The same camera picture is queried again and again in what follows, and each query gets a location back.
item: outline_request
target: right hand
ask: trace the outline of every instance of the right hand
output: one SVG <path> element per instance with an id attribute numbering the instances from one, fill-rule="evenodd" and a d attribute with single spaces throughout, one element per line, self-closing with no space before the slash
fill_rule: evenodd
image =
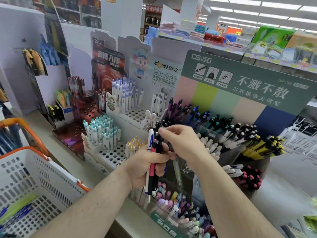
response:
<path id="1" fill-rule="evenodd" d="M 197 159 L 204 152 L 208 152 L 193 128 L 185 125 L 172 125 L 167 128 L 159 128 L 158 132 L 162 138 L 172 144 L 175 153 L 186 160 L 188 167 L 195 172 Z"/>

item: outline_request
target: white plastic basket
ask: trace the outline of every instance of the white plastic basket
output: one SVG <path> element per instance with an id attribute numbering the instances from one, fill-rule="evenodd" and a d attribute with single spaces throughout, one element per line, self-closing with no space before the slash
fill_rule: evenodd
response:
<path id="1" fill-rule="evenodd" d="M 38 145 L 47 153 L 41 141 Z M 18 237 L 30 237 L 89 192 L 82 181 L 33 147 L 22 147 L 1 156 L 0 180 L 0 211 L 26 195 L 37 197 L 26 216 L 1 231 Z"/>

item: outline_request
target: hand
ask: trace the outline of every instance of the hand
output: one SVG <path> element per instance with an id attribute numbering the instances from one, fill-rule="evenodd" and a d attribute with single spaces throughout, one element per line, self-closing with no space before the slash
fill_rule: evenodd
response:
<path id="1" fill-rule="evenodd" d="M 204 152 L 208 152 L 192 127 L 172 125 L 167 128 L 159 128 L 158 132 L 162 138 L 172 144 L 175 153 L 186 160 L 188 167 L 195 172 L 197 158 L 204 154 Z"/>
<path id="2" fill-rule="evenodd" d="M 131 158 L 126 160 L 121 167 L 128 174 L 132 188 L 138 189 L 145 186 L 146 172 L 152 163 L 156 163 L 155 173 L 161 177 L 164 175 L 165 162 L 175 158 L 176 155 L 169 151 L 165 143 L 163 143 L 162 154 L 150 153 L 147 151 L 147 146 L 144 145 Z"/>

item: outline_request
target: left hand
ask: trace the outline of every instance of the left hand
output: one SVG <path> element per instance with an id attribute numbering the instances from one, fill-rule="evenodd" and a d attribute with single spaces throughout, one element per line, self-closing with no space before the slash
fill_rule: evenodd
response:
<path id="1" fill-rule="evenodd" d="M 152 163 L 155 165 L 155 173 L 157 176 L 164 175 L 166 167 L 165 162 L 170 159 L 175 159 L 176 154 L 170 152 L 167 144 L 163 143 L 162 154 L 150 153 L 147 151 L 147 146 L 142 146 L 132 157 L 126 160 L 121 168 L 125 170 L 130 178 L 133 189 L 138 189 L 145 186 L 146 172 Z"/>

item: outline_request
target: green box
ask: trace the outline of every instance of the green box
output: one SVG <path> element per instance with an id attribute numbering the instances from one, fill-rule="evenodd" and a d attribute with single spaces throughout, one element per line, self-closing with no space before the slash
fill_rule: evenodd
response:
<path id="1" fill-rule="evenodd" d="M 295 33 L 294 29 L 261 26 L 253 38 L 252 43 L 263 41 L 284 48 Z"/>

